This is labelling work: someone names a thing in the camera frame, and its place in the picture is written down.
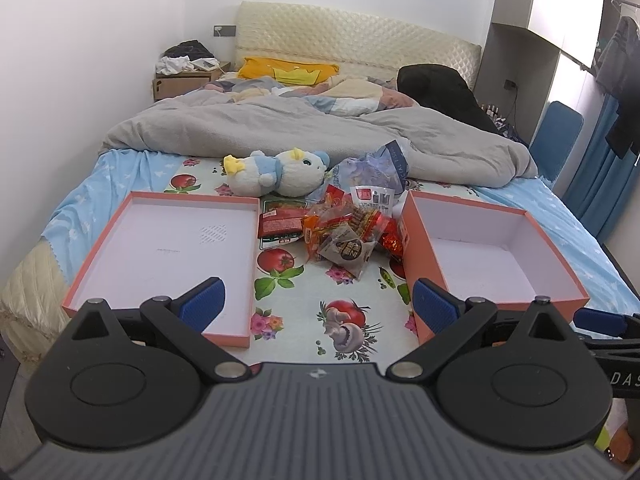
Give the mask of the shiny red foil packet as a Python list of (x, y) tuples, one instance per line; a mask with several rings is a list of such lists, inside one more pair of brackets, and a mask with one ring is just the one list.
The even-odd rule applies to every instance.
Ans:
[(397, 221), (394, 218), (386, 219), (384, 230), (378, 239), (378, 249), (398, 260), (404, 255), (404, 244), (402, 244)]

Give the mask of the green label snack bag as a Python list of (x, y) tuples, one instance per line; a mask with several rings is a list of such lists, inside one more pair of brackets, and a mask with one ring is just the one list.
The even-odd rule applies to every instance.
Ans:
[[(307, 209), (306, 203), (303, 200), (280, 200), (280, 198), (272, 198), (271, 200), (264, 200), (262, 202), (262, 212), (281, 207), (302, 207)], [(262, 250), (278, 248), (284, 245), (298, 242), (303, 237), (303, 232), (299, 234), (281, 235), (265, 238), (260, 238), (258, 236), (259, 248)]]

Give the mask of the grey sesame snack packet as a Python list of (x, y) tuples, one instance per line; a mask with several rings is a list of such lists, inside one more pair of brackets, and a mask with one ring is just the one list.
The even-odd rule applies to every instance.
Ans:
[(363, 240), (348, 224), (341, 224), (329, 232), (318, 253), (354, 278), (360, 278), (374, 248), (375, 242)]

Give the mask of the red yellow jerky packet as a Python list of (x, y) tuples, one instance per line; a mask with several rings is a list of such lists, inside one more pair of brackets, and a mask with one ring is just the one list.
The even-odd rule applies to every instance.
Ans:
[(376, 243), (384, 233), (388, 218), (375, 208), (357, 207), (348, 220), (349, 227), (356, 235), (368, 243)]

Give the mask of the white shrimp snack bag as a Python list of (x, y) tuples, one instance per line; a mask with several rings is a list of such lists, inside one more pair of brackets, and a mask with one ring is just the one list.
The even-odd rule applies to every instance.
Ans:
[(350, 195), (354, 205), (360, 209), (376, 210), (386, 217), (393, 213), (395, 193), (391, 188), (357, 185), (350, 188)]

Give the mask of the dark red snack packet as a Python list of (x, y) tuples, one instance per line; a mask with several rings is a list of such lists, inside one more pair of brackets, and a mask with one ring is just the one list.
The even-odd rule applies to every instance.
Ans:
[(259, 218), (260, 238), (299, 234), (308, 210), (302, 207), (281, 207), (263, 212)]

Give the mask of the orange snack packet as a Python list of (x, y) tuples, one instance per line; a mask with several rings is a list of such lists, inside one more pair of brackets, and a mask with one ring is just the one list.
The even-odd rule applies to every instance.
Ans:
[(318, 258), (321, 243), (341, 222), (340, 216), (335, 217), (330, 214), (308, 214), (303, 218), (303, 236), (309, 260)]

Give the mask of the pink deep box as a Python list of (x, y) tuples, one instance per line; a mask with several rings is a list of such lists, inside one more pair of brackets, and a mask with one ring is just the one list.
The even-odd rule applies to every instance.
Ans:
[(416, 283), (427, 278), (452, 296), (484, 297), (523, 311), (547, 296), (570, 322), (588, 292), (550, 237), (525, 210), (427, 192), (408, 193), (399, 220), (402, 264), (420, 342), (446, 314), (427, 314)]

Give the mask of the pink shallow box lid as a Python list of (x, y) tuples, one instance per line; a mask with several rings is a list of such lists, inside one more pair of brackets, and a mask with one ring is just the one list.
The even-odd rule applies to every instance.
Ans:
[(208, 278), (224, 283), (220, 313), (203, 327), (216, 344), (250, 344), (259, 202), (256, 198), (132, 192), (96, 240), (66, 292), (75, 314), (91, 298), (112, 309), (178, 297)]

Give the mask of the fruit print bed sheet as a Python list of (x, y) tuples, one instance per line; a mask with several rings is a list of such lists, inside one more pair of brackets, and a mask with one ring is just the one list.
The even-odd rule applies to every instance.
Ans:
[[(504, 188), (468, 188), (412, 180), (410, 188), (528, 211), (559, 248), (589, 295), (589, 307), (635, 314), (639, 300), (599, 243), (538, 179)], [(65, 197), (43, 231), (64, 280), (75, 278), (91, 247), (132, 191), (230, 193), (217, 159), (111, 150)], [(260, 250), (257, 292), (250, 318), (250, 348), (236, 350), (247, 363), (286, 360), (372, 361), (382, 366), (418, 342), (404, 269), (375, 252), (360, 280), (324, 261), (307, 261), (292, 243)]]

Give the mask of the blue curtain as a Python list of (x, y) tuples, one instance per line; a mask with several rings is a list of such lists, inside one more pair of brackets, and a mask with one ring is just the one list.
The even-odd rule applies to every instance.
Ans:
[(618, 157), (606, 140), (618, 119), (618, 101), (605, 96), (582, 161), (562, 201), (600, 243), (613, 232), (639, 177), (638, 148)]

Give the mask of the blue plastic tissue bag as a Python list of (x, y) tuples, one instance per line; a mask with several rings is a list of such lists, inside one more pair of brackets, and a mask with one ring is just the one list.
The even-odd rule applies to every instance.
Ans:
[(375, 152), (343, 159), (331, 171), (332, 183), (343, 191), (353, 186), (388, 188), (395, 195), (406, 189), (408, 160), (397, 141), (390, 141)]

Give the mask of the grey blanket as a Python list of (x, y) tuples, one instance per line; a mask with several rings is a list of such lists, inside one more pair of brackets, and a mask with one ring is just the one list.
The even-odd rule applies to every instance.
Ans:
[(322, 151), (334, 164), (397, 142), (413, 179), (502, 188), (533, 178), (525, 145), (458, 122), (430, 108), (379, 110), (358, 117), (322, 112), (302, 96), (255, 96), (202, 89), (155, 103), (111, 128), (104, 151), (131, 148), (182, 156), (275, 155), (291, 148)]

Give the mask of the white blue plush toy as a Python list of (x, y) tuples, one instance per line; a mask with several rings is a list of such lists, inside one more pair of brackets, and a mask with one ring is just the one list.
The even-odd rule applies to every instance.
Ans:
[(254, 151), (250, 156), (227, 155), (222, 160), (227, 184), (235, 196), (262, 197), (276, 193), (284, 197), (302, 197), (314, 192), (330, 166), (325, 152), (307, 152), (299, 148), (268, 156)]

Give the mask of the blue chair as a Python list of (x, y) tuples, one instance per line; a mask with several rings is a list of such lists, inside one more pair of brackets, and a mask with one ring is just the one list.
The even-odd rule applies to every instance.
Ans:
[(536, 162), (538, 177), (548, 188), (553, 188), (583, 125), (582, 114), (565, 104), (553, 101), (547, 106), (529, 153)]

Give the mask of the black clothing pile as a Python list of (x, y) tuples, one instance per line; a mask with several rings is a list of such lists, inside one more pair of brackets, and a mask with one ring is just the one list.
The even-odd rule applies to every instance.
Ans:
[(410, 96), (421, 106), (477, 129), (498, 133), (468, 84), (454, 68), (439, 64), (402, 66), (396, 82), (399, 92)]

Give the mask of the hanging dark clothes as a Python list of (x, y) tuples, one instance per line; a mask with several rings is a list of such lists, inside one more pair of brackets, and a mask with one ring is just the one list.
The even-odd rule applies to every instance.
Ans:
[(597, 83), (617, 101), (617, 118), (606, 135), (614, 154), (639, 155), (639, 26), (622, 16), (597, 62)]

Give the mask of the clothes on nightstand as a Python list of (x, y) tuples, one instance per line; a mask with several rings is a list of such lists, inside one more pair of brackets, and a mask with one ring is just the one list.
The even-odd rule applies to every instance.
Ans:
[(177, 76), (196, 72), (209, 73), (220, 67), (220, 62), (198, 40), (180, 42), (167, 49), (155, 63), (160, 76)]

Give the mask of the yellow pillow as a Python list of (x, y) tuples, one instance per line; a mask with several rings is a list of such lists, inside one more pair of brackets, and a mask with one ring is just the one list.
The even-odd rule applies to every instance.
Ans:
[(335, 64), (306, 63), (279, 60), (278, 58), (260, 58), (247, 56), (238, 71), (244, 79), (271, 77), (286, 86), (314, 86), (340, 73)]

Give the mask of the cream padded headboard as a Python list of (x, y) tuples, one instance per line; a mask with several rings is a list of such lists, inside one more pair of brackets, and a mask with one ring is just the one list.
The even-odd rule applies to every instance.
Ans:
[(406, 65), (438, 64), (473, 87), (482, 47), (456, 36), (380, 16), (308, 6), (244, 1), (236, 14), (234, 65), (249, 56), (335, 64), (342, 75), (395, 77)]

